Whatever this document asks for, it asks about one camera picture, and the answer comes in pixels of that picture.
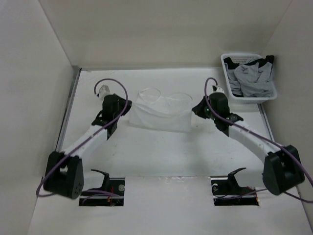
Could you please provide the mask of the white tank top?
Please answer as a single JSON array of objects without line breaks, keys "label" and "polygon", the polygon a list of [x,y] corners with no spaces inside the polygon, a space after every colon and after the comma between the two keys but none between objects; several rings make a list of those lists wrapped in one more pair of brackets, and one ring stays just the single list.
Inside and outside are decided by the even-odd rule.
[{"label": "white tank top", "polygon": [[129,111],[133,126],[167,132],[190,132],[192,97],[186,93],[163,96],[156,88],[138,92]]}]

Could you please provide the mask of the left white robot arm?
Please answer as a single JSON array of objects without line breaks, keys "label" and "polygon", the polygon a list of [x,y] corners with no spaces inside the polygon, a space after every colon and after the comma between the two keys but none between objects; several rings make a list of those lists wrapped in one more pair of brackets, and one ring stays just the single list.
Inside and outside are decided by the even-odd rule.
[{"label": "left white robot arm", "polygon": [[83,161],[113,135],[120,117],[127,114],[131,107],[132,101],[128,99],[123,99],[116,94],[105,96],[102,110],[87,132],[67,149],[50,153],[45,176],[36,195],[44,197],[39,194],[40,188],[43,188],[51,195],[69,199],[79,197],[84,188]]}]

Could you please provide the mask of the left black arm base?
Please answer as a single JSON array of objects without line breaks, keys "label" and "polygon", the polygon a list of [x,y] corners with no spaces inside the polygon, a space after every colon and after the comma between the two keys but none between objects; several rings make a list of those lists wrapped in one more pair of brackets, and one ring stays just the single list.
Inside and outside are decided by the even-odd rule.
[{"label": "left black arm base", "polygon": [[106,172],[92,169],[85,175],[79,206],[122,207],[125,183],[125,178],[112,178]]}]

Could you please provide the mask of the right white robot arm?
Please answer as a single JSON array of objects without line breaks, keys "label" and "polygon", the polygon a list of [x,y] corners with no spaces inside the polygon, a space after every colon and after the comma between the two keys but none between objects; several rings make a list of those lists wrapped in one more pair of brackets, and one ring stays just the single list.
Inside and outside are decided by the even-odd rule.
[{"label": "right white robot arm", "polygon": [[219,131],[241,143],[260,159],[264,165],[263,185],[270,193],[280,195],[304,182],[304,170],[297,149],[292,145],[280,146],[250,130],[241,116],[230,112],[225,94],[217,92],[204,96],[192,112],[203,119],[213,120]]}]

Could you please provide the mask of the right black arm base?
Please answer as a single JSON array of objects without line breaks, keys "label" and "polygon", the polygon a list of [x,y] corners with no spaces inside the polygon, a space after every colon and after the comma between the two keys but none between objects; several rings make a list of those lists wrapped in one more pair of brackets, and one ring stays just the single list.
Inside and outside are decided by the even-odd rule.
[{"label": "right black arm base", "polygon": [[244,169],[236,169],[227,176],[211,177],[214,206],[259,206],[256,189],[239,186],[235,178],[235,174]]}]

